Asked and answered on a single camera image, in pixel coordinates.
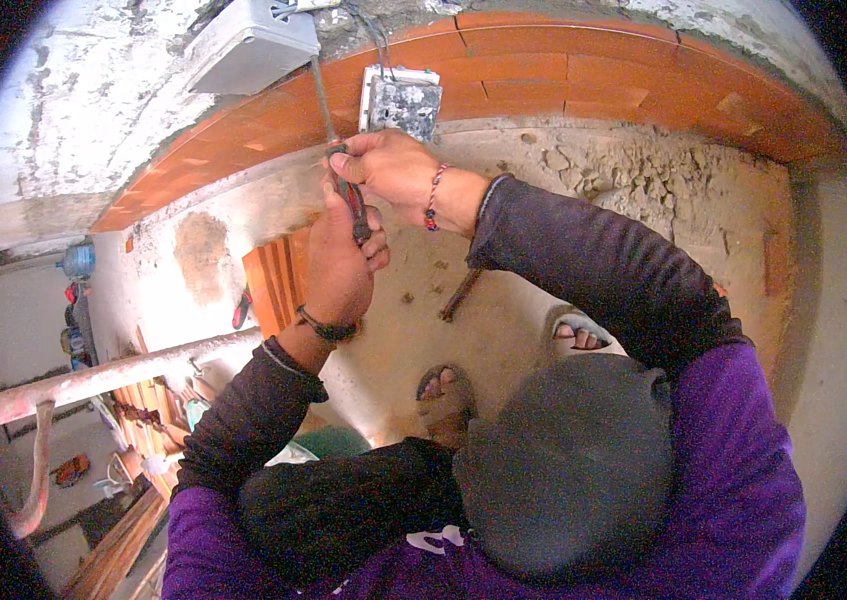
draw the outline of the scaffolding pipe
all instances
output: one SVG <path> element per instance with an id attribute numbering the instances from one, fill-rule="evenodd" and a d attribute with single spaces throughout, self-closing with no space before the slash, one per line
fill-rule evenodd
<path id="1" fill-rule="evenodd" d="M 47 488 L 50 487 L 50 426 L 54 419 L 54 403 L 40 402 L 36 411 L 36 438 L 33 440 L 33 477 L 30 495 L 23 508 L 7 517 L 9 529 L 18 540 L 37 529 L 47 510 Z"/>
<path id="2" fill-rule="evenodd" d="M 219 354 L 251 351 L 261 342 L 261 328 L 251 327 L 3 390 L 0 391 L 0 426 L 35 414 L 42 402 L 53 401 L 55 406 L 60 406 L 82 401 L 173 373 L 191 359 L 207 360 Z"/>

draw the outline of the person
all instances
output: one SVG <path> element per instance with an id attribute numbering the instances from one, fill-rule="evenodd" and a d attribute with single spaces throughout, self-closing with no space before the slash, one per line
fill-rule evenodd
<path id="1" fill-rule="evenodd" d="M 399 131 L 346 144 L 334 171 L 470 239 L 470 267 L 575 307 L 549 332 L 585 352 L 541 366 L 494 421 L 465 371 L 435 366 L 417 389 L 429 438 L 263 467 L 327 399 L 317 374 L 389 261 L 379 213 L 358 247 L 324 186 L 300 321 L 186 440 L 163 597 L 787 597 L 806 516 L 790 439 L 700 266 L 639 222 L 448 168 Z M 626 355 L 591 352 L 614 338 Z"/>

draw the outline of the screwdriver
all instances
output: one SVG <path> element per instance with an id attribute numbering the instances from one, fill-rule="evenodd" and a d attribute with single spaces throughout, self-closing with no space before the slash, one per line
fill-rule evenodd
<path id="1" fill-rule="evenodd" d="M 310 56 L 310 68 L 313 69 L 313 83 L 317 88 L 317 103 L 320 105 L 320 113 L 323 117 L 323 126 L 326 127 L 326 168 L 330 172 L 330 181 L 333 189 L 346 201 L 353 217 L 353 241 L 357 246 L 363 246 L 370 239 L 370 226 L 367 224 L 367 207 L 364 205 L 363 194 L 356 183 L 350 183 L 345 178 L 336 174 L 331 167 L 331 157 L 337 153 L 347 153 L 347 144 L 341 143 L 334 131 L 334 123 L 331 122 L 331 110 L 327 106 L 327 92 L 324 90 L 324 78 L 320 74 L 320 61 L 316 55 Z"/>

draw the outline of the gray plastic box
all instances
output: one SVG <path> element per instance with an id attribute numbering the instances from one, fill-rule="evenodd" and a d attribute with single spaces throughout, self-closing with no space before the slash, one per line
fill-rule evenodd
<path id="1" fill-rule="evenodd" d="M 187 90 L 256 94 L 320 52 L 313 17 L 294 12 L 274 18 L 274 5 L 233 0 L 187 46 L 195 75 Z"/>

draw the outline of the foot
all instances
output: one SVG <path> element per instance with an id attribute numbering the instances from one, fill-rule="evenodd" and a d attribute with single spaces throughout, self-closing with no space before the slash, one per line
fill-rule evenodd
<path id="1" fill-rule="evenodd" d="M 573 310 L 557 319 L 553 328 L 557 356 L 612 352 L 614 337 L 584 313 Z"/>
<path id="2" fill-rule="evenodd" d="M 417 402 L 417 414 L 430 440 L 454 450 L 467 444 L 467 423 L 473 417 L 474 393 L 459 369 L 451 366 L 431 368 L 417 386 Z"/>

